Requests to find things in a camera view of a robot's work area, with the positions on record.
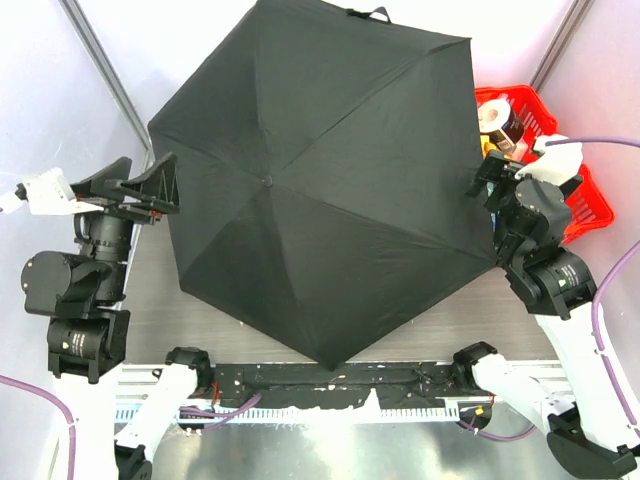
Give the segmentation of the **black folding umbrella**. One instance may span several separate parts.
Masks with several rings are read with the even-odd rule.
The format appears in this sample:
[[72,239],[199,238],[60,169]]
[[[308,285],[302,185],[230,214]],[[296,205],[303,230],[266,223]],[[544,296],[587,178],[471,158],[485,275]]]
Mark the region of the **black folding umbrella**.
[[182,291],[332,370],[493,269],[468,38],[259,1],[150,120]]

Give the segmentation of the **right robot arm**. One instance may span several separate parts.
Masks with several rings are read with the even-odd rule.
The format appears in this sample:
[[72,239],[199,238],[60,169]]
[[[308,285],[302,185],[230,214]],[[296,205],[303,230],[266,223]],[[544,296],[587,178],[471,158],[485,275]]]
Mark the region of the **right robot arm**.
[[578,479],[639,476],[639,401],[603,322],[602,286],[562,240],[579,186],[570,167],[528,165],[488,152],[468,194],[493,186],[485,203],[496,217],[497,264],[550,341],[572,395],[552,392],[513,367],[486,342],[453,356],[455,383],[505,401],[546,439],[555,460]]

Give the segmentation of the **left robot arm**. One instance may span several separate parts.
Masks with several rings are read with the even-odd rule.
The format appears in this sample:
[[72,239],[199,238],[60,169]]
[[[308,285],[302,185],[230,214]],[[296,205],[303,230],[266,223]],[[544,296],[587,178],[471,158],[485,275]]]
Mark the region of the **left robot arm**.
[[66,421],[70,479],[150,478],[178,409],[213,381],[207,352],[174,348],[138,412],[123,429],[114,427],[131,317],[122,302],[134,229],[180,209],[174,154],[138,176],[131,165],[122,157],[76,183],[54,168],[24,179],[17,191],[35,215],[71,216],[79,247],[35,254],[20,280],[26,312],[48,321],[49,398]]

